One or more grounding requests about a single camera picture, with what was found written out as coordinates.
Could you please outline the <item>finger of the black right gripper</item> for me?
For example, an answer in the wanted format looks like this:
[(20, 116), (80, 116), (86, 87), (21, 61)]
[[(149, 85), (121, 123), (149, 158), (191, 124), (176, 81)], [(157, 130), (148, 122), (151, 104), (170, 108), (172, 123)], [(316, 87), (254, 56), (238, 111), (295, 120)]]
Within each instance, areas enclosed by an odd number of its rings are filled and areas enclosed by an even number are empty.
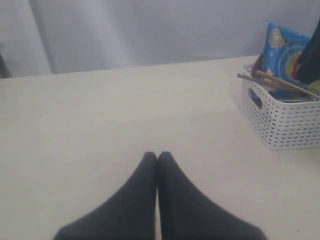
[(296, 78), (304, 83), (311, 84), (320, 79), (320, 23), (297, 60), (299, 69)]

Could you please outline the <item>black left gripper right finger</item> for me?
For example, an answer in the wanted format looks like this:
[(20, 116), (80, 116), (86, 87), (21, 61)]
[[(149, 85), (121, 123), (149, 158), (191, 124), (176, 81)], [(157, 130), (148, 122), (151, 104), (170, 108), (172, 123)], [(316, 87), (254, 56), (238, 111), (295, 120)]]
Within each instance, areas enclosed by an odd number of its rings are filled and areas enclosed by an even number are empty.
[(170, 152), (157, 159), (161, 237), (164, 240), (261, 240), (258, 227), (205, 196), (184, 174)]

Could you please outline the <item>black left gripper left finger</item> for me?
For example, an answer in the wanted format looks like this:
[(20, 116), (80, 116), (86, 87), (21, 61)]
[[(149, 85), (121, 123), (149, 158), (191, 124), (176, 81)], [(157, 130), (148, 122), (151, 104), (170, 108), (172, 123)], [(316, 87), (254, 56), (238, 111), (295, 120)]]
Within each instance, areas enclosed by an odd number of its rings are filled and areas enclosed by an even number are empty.
[(56, 240), (153, 240), (157, 157), (145, 152), (123, 186), (102, 205), (63, 226)]

